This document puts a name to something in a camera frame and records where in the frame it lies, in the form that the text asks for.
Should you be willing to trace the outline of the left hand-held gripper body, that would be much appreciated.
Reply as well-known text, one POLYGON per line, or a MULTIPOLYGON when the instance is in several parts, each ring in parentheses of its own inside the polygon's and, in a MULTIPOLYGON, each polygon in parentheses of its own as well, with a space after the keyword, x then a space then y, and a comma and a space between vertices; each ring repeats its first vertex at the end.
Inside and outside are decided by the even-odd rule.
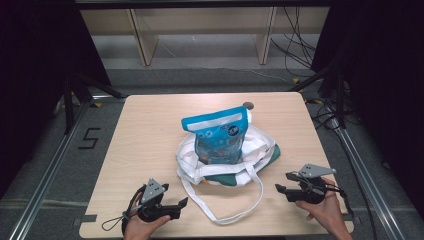
POLYGON ((141 220, 153 222, 159 217, 169 216, 171 205, 163 206, 161 204, 164 193, 166 192, 163 190, 162 185, 151 178, 143 188, 143 194, 139 200, 139 208, 137 209, 138 217, 141 220))

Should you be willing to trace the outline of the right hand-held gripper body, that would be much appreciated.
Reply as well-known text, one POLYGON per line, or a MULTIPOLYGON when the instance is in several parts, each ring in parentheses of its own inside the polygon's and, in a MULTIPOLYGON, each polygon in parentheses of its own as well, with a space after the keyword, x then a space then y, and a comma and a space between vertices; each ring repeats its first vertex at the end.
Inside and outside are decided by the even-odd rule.
POLYGON ((296 174, 295 182, 299 183, 300 190, 293 189, 292 194, 285 194, 287 200, 289 202, 305 201, 310 204, 318 204, 324 200, 327 192, 327 186, 322 176, 335 174, 336 170, 307 163, 299 171, 291 173, 296 174))

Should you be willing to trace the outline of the white tote bag colourful patches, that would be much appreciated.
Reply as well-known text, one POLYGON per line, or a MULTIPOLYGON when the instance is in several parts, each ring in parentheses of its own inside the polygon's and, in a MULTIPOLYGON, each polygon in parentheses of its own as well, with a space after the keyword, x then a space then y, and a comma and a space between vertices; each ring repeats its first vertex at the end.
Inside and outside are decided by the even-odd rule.
POLYGON ((180 143, 176 152, 177 175, 180 177, 189 197, 200 207, 204 214, 215 224, 226 225, 237 221, 255 209, 264 194, 264 186, 258 173, 280 156, 280 148, 275 140, 266 132, 261 131, 254 125, 250 125, 242 145, 241 160, 234 165, 205 165, 199 161, 194 146, 194 134, 189 134, 180 143), (259 194, 256 202, 247 210, 226 218, 217 218, 207 203, 196 194, 193 188, 193 185, 203 181, 225 187, 245 186, 253 181, 258 186, 259 194))

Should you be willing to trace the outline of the blue snack pouch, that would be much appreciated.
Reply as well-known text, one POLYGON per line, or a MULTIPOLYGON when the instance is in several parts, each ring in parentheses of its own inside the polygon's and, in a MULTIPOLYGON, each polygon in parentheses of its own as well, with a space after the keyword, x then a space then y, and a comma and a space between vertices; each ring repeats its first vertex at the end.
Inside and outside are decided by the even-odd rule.
POLYGON ((237 164, 248 130, 245 106, 186 117, 181 120, 185 131, 195 135, 195 153, 204 164, 237 164))

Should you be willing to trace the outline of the person's right hand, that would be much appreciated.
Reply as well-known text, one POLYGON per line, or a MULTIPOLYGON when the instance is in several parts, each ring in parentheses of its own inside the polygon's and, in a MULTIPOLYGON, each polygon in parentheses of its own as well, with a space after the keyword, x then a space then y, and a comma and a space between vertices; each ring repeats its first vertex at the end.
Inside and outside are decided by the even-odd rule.
POLYGON ((307 221, 315 219, 335 240, 353 240, 343 219, 335 192, 328 191, 324 200, 319 204, 296 201, 295 205, 308 212, 307 221))

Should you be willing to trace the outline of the person's left hand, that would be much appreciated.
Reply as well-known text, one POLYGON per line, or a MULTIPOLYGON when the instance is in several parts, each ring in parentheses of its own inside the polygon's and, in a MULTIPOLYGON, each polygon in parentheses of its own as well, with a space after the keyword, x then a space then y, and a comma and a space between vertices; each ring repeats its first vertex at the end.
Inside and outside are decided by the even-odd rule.
POLYGON ((149 240, 151 235, 171 218, 166 215, 153 222, 144 222, 138 216, 132 217, 124 231, 124 240, 149 240))

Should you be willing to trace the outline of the black tape strip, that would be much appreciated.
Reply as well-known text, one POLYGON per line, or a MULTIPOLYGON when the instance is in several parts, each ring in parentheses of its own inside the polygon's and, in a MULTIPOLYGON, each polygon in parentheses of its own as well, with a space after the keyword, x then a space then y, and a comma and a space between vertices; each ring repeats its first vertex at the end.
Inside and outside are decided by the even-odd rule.
POLYGON ((72 226, 80 226, 82 223, 90 223, 90 222, 96 222, 97 214, 93 215, 84 215, 81 218, 75 218, 73 220, 72 226))

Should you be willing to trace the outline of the black metal stand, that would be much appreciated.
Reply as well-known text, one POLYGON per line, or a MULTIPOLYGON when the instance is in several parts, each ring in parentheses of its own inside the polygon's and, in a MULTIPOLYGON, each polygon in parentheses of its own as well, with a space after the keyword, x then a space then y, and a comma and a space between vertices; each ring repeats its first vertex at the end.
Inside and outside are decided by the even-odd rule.
POLYGON ((72 72, 65 75, 63 81, 63 99, 65 104, 66 130, 65 133, 71 132, 74 123, 73 96, 76 96, 81 103, 89 103, 93 99, 93 95, 88 87, 93 86, 104 93, 111 95, 117 99, 124 99, 126 95, 114 90, 110 85, 105 85, 88 77, 83 73, 72 72))
POLYGON ((289 92, 299 92, 317 80, 322 79, 323 82, 319 88, 319 95, 327 98, 332 93, 336 96, 335 117, 339 126, 345 129, 344 122, 344 78, 342 74, 342 64, 338 60, 332 60, 329 65, 307 78, 303 82, 289 89, 289 92))

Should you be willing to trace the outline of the black curtain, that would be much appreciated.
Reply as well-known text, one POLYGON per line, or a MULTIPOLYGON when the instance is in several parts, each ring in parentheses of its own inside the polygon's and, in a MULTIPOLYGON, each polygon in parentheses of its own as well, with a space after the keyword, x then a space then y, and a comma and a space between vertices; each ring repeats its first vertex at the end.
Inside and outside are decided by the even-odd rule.
POLYGON ((0 198, 77 74, 110 84, 75 0, 0 0, 0 198))
POLYGON ((365 7, 344 71, 356 111, 424 217, 424 0, 351 0, 328 12, 312 69, 323 69, 365 7))

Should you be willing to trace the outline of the light wooden shelf unit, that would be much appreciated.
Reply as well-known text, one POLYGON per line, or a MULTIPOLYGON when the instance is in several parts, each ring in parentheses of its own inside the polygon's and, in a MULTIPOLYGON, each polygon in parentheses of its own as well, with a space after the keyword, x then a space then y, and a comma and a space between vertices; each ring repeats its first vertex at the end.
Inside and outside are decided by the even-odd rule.
POLYGON ((319 34, 327 7, 237 7, 83 10, 92 35, 132 35, 141 64, 153 59, 161 35, 252 34, 258 61, 267 62, 271 36, 291 31, 298 23, 302 34, 319 34))

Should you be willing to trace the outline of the aluminium floor rail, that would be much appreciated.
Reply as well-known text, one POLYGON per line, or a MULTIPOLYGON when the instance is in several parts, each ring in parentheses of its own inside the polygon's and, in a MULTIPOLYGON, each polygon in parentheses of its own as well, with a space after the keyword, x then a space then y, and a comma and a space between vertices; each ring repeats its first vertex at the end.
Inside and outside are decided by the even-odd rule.
POLYGON ((75 107, 65 133, 59 111, 31 159, 0 198, 0 240, 80 240, 75 218, 86 214, 123 102, 97 99, 75 107))
POLYGON ((331 125, 335 128, 335 132, 341 138, 342 145, 346 147, 348 156, 351 159, 352 169, 357 174, 358 180, 364 192, 367 194, 370 203, 374 207, 374 210, 389 239, 406 240, 405 234, 398 224, 395 215, 384 200, 381 191, 377 188, 374 179, 363 162, 347 130, 342 127, 337 119, 333 119, 331 121, 331 125))

